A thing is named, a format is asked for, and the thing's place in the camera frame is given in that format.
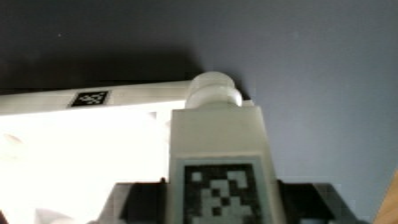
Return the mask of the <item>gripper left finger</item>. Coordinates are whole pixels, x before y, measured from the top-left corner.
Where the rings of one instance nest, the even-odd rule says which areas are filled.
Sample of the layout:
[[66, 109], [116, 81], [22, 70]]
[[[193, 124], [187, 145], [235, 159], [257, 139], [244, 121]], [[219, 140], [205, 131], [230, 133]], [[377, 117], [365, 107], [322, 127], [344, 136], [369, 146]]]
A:
[[88, 224], [166, 224], [168, 182], [114, 185], [98, 218]]

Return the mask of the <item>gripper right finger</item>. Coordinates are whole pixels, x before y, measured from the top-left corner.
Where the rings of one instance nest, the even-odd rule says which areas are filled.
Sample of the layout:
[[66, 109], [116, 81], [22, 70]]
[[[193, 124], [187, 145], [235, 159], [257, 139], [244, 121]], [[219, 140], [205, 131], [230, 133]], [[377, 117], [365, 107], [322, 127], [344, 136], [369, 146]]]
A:
[[287, 224], [363, 224], [329, 183], [280, 182]]

